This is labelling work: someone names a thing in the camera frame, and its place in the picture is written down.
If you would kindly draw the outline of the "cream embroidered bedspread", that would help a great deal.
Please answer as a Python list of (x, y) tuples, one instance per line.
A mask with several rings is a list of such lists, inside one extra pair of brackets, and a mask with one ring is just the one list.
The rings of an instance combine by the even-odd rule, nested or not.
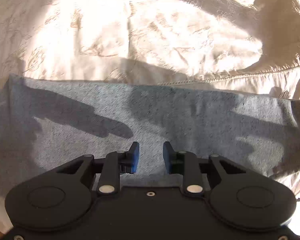
[(10, 76), (300, 100), (300, 0), (0, 0)]

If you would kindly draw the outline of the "grey speckled pants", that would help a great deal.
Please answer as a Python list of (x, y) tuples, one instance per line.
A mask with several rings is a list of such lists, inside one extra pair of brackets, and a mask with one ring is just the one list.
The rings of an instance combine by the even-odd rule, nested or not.
[(125, 185), (177, 185), (162, 145), (224, 156), (279, 180), (300, 171), (300, 100), (10, 76), (0, 91), (0, 195), (84, 154), (140, 144)]

